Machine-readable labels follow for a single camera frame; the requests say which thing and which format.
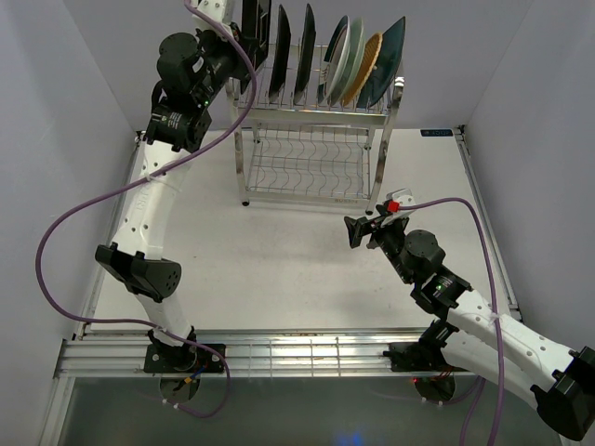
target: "white wall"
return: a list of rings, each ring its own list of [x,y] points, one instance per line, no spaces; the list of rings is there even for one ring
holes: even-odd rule
[[[0,2],[0,60],[0,444],[30,445],[73,332],[37,288],[36,245],[57,215],[122,183],[134,135],[61,0]],[[49,287],[73,311],[111,209],[73,218],[49,246]]]
[[[594,82],[595,4],[540,0],[469,123],[522,314],[573,348],[595,348]]]
[[[342,15],[363,17],[368,35],[383,32],[405,15],[407,87],[398,126],[466,124],[532,0],[310,0],[318,42],[327,44]],[[144,128],[161,41],[192,32],[182,0],[64,0],[91,53],[135,129]],[[241,0],[236,2],[240,12]],[[273,1],[273,11],[279,5]],[[282,2],[292,38],[301,36],[308,0]],[[276,20],[272,32],[276,33]],[[213,128],[229,123],[219,100]]]

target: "white table surface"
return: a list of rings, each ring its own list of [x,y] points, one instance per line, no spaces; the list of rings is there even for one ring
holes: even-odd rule
[[[209,132],[205,141],[218,135]],[[246,133],[247,151],[250,140]],[[373,150],[373,170],[376,156]],[[418,130],[393,133],[380,200],[402,188],[411,189],[418,203],[448,196],[475,203],[455,139],[423,138]],[[242,207],[233,138],[226,139],[194,162],[165,239],[165,258],[182,265],[178,295],[189,320],[200,330],[428,326],[433,317],[415,304],[412,287],[401,282],[380,250],[364,244],[350,249],[343,216],[363,214],[274,203]],[[436,234],[446,251],[445,266],[489,299],[479,237],[463,205],[417,211],[408,227],[413,229]],[[503,283],[495,275],[500,311],[508,312]],[[146,319],[136,298],[109,274],[95,317]],[[96,324],[91,330],[146,331]]]

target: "metal dish rack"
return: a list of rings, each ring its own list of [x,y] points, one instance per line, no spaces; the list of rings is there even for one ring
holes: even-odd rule
[[[245,172],[244,135],[235,136],[235,162],[240,199],[299,202],[374,211],[388,154],[392,129],[403,96],[403,64],[392,87],[374,107],[357,109],[357,98],[347,107],[318,105],[317,86],[327,46],[314,48],[310,82],[298,105],[293,103],[300,45],[291,46],[285,87],[269,103],[275,45],[258,74],[258,93],[246,118],[252,128],[252,158]],[[226,85],[231,118],[246,108],[250,87],[242,95],[239,82]],[[371,174],[370,150],[377,129],[382,138]]]

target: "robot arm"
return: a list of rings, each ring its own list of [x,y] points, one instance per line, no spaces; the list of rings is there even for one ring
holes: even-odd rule
[[[150,181],[136,190],[112,242],[100,245],[95,254],[97,261],[135,295],[151,322],[190,340],[195,340],[194,329],[176,294],[181,265],[163,258],[167,221],[190,163],[159,177],[151,175],[200,150],[211,125],[208,107],[230,79],[247,87],[249,71],[226,38],[232,35],[237,40],[255,68],[268,55],[271,0],[244,0],[244,33],[231,22],[233,4],[232,0],[191,2],[221,24],[227,36],[195,17],[198,39],[176,33],[160,45],[157,71],[161,81],[153,90],[151,120],[140,145],[140,175]],[[188,345],[159,330],[151,330],[149,338],[171,367],[186,371],[195,364],[196,357]]]
[[[392,366],[419,370],[445,364],[460,367],[497,383],[494,317],[499,318],[505,357],[505,387],[530,406],[554,430],[581,440],[595,420],[595,351],[576,352],[535,333],[509,315],[495,315],[471,285],[443,265],[446,256],[436,237],[424,230],[405,234],[413,205],[410,190],[390,194],[377,206],[380,216],[368,220],[345,217],[350,246],[370,235],[370,249],[381,248],[411,296],[438,320],[405,351],[385,352]]]

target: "black plate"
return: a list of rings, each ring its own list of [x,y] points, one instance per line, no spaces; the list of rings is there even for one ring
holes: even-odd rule
[[[304,35],[301,38],[301,53],[297,65],[296,88],[294,90],[294,105],[297,105],[304,96],[304,90],[310,81],[312,58],[314,57],[314,44],[316,43],[316,25],[314,13],[310,3],[306,5],[306,19],[304,21]]]
[[[405,17],[388,28],[382,35],[382,47],[376,61],[376,69],[360,93],[360,98],[357,101],[358,109],[374,107],[384,96],[401,65],[404,39]]]
[[[283,5],[279,5],[279,22],[277,25],[277,47],[275,61],[272,65],[271,86],[269,87],[269,103],[279,98],[279,91],[285,85],[287,76],[287,61],[289,60],[289,46],[291,45],[291,30],[289,19]]]
[[[253,51],[252,65],[258,68],[269,56],[269,30],[271,28],[271,0],[244,0],[242,4],[242,35],[249,39]],[[250,80],[242,80],[240,91],[243,94]]]

